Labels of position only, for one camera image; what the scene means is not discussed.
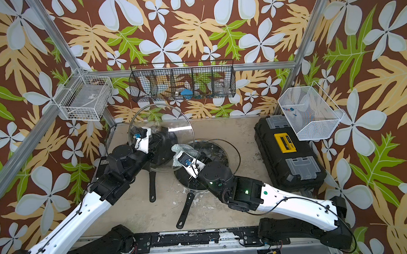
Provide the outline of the black back frying pan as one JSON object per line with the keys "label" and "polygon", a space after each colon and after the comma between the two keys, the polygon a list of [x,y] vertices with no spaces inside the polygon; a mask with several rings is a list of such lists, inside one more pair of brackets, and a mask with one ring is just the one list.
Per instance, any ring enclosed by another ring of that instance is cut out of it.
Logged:
{"label": "black back frying pan", "polygon": [[[163,127],[163,126],[156,126],[154,128],[151,128],[151,134],[155,132],[156,129]],[[171,140],[171,145],[173,146],[174,144],[177,144],[177,137],[176,134],[170,131],[170,140]],[[149,156],[149,162],[146,164],[144,167],[145,170],[149,172],[149,201],[150,202],[155,202],[157,195],[156,195],[156,169],[159,168],[160,166],[163,166],[169,162],[169,160],[172,160],[174,156],[174,152],[167,152],[167,153],[162,153],[162,154],[154,154],[149,152],[147,154]]]}

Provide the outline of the light green fluffy cloth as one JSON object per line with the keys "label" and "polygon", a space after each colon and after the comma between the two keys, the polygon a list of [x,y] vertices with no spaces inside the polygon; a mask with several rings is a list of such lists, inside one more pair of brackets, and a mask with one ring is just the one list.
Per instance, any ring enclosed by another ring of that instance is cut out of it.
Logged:
{"label": "light green fluffy cloth", "polygon": [[188,144],[175,144],[171,147],[171,151],[174,152],[175,155],[185,152],[191,157],[197,157],[199,154],[197,150]]}

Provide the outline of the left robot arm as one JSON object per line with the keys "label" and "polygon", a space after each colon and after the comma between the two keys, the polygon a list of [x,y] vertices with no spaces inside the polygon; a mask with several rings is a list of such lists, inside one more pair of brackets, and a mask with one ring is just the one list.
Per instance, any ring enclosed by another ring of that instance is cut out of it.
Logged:
{"label": "left robot arm", "polygon": [[74,243],[135,181],[141,170],[166,164],[172,157],[176,134],[168,128],[133,127],[127,144],[113,149],[104,173],[89,185],[80,204],[46,238],[30,250],[14,254],[119,254],[135,247],[133,232],[117,225],[100,239],[73,249]]}

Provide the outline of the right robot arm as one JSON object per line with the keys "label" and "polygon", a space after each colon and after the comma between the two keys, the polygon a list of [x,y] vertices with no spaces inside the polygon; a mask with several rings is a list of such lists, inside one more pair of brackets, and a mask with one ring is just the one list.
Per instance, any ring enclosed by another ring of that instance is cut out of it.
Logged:
{"label": "right robot arm", "polygon": [[259,237],[278,243],[288,238],[315,238],[322,244],[346,253],[353,252],[356,240],[345,222],[343,197],[318,200],[285,192],[262,181],[236,176],[222,163],[187,156],[184,169],[230,209],[260,216]]}

